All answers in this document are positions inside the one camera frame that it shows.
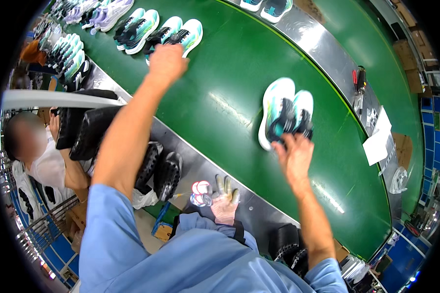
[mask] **stainless steel edge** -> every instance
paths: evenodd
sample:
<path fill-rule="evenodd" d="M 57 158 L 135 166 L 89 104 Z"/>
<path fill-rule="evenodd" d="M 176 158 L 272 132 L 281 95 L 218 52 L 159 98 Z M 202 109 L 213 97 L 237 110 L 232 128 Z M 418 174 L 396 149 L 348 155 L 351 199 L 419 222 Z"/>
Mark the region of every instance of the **stainless steel edge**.
<path fill-rule="evenodd" d="M 83 88 L 111 90 L 122 97 L 123 100 L 129 102 L 132 96 L 111 79 L 111 77 L 91 59 L 90 62 L 91 72 L 85 79 Z M 200 180 L 207 180 L 211 184 L 215 184 L 215 176 L 217 174 L 220 176 L 228 175 L 232 179 L 232 187 L 239 189 L 241 194 L 241 200 L 236 210 L 235 218 L 240 220 L 245 230 L 256 238 L 260 252 L 267 253 L 269 243 L 268 235 L 273 229 L 279 228 L 286 223 L 292 223 L 294 226 L 300 227 L 299 222 L 255 194 L 251 189 L 220 168 L 216 163 L 178 136 L 156 117 L 153 117 L 151 140 L 162 143 L 164 152 L 176 151 L 182 156 L 182 176 L 176 193 L 184 195 L 170 200 L 170 202 L 179 209 L 183 210 L 188 207 L 190 210 L 197 210 L 202 216 L 214 220 L 210 207 L 198 208 L 188 201 L 188 197 L 192 192 L 192 184 Z"/>
<path fill-rule="evenodd" d="M 223 0 L 231 3 L 238 8 L 241 0 Z M 360 118 L 364 131 L 368 136 L 373 133 L 374 126 L 367 126 L 367 109 L 375 109 L 377 112 L 380 108 L 380 103 L 371 87 L 371 81 L 368 81 L 363 100 L 362 115 L 359 117 L 355 113 L 352 105 L 355 99 L 355 89 L 352 79 L 352 70 L 358 70 L 358 64 L 353 61 L 349 54 L 341 47 L 334 36 L 326 30 L 317 20 L 293 4 L 292 9 L 283 15 L 282 19 L 277 23 L 269 23 L 260 16 L 261 10 L 264 8 L 265 2 L 261 4 L 261 8 L 257 12 L 244 10 L 245 12 L 254 15 L 259 20 L 275 28 L 281 32 L 290 41 L 295 43 L 315 64 L 328 76 L 336 88 L 340 91 L 342 96 L 350 105 L 350 109 Z M 389 207 L 391 214 L 397 216 L 400 214 L 401 195 L 393 195 L 389 192 L 389 186 L 393 180 L 393 175 L 399 167 L 397 157 L 394 154 L 390 157 L 390 153 L 394 148 L 393 137 L 389 136 L 386 149 L 388 157 L 380 161 L 380 167 L 383 168 L 389 159 L 386 169 L 384 169 L 382 176 L 386 185 Z"/>

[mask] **blue work shirt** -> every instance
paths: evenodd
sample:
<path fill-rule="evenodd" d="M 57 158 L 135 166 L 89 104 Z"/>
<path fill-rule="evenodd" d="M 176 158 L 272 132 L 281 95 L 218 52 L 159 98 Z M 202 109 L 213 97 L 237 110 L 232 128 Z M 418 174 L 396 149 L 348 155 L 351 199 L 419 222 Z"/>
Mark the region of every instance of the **blue work shirt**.
<path fill-rule="evenodd" d="M 264 259 L 255 239 L 246 245 L 198 213 L 181 214 L 175 236 L 150 255 L 140 240 L 131 203 L 101 184 L 89 190 L 80 250 L 85 292 L 347 292 L 338 263 L 321 261 L 302 280 L 280 262 Z"/>

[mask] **white paper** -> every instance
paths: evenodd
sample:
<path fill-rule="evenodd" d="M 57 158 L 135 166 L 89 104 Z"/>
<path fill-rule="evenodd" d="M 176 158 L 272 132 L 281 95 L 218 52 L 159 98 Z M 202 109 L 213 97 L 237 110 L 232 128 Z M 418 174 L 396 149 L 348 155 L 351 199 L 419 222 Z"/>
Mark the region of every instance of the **white paper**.
<path fill-rule="evenodd" d="M 385 109 L 381 106 L 373 134 L 363 144 L 365 155 L 367 156 L 370 166 L 386 159 L 388 156 L 386 143 L 390 135 L 391 123 L 389 122 Z"/>
<path fill-rule="evenodd" d="M 388 156 L 388 152 L 386 151 L 387 139 L 387 134 L 377 131 L 364 142 L 363 147 L 369 166 L 385 159 Z"/>

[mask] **worker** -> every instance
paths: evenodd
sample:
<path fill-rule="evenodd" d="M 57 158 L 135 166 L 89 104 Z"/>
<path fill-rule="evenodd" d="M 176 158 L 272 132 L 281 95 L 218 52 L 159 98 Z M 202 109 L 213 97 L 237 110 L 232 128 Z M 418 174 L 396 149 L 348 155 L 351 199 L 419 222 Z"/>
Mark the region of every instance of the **worker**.
<path fill-rule="evenodd" d="M 247 231 L 244 244 L 233 239 L 237 193 L 231 202 L 233 195 L 226 190 L 219 190 L 215 222 L 197 212 L 180 214 L 175 236 L 153 255 L 145 250 L 130 205 L 131 190 L 158 104 L 188 67 L 182 52 L 180 44 L 157 45 L 149 73 L 106 132 L 89 189 L 80 291 L 347 292 L 329 222 L 308 178 L 314 146 L 301 135 L 283 135 L 286 149 L 280 143 L 273 146 L 298 202 L 308 248 L 304 280 L 282 263 L 260 256 Z"/>
<path fill-rule="evenodd" d="M 50 113 L 50 123 L 44 126 L 40 118 L 31 112 L 14 115 L 4 129 L 4 147 L 11 161 L 21 161 L 24 171 L 44 186 L 58 188 L 66 198 L 70 190 L 86 189 L 89 177 L 78 161 L 69 157 L 70 149 L 55 149 L 59 133 L 59 116 Z"/>

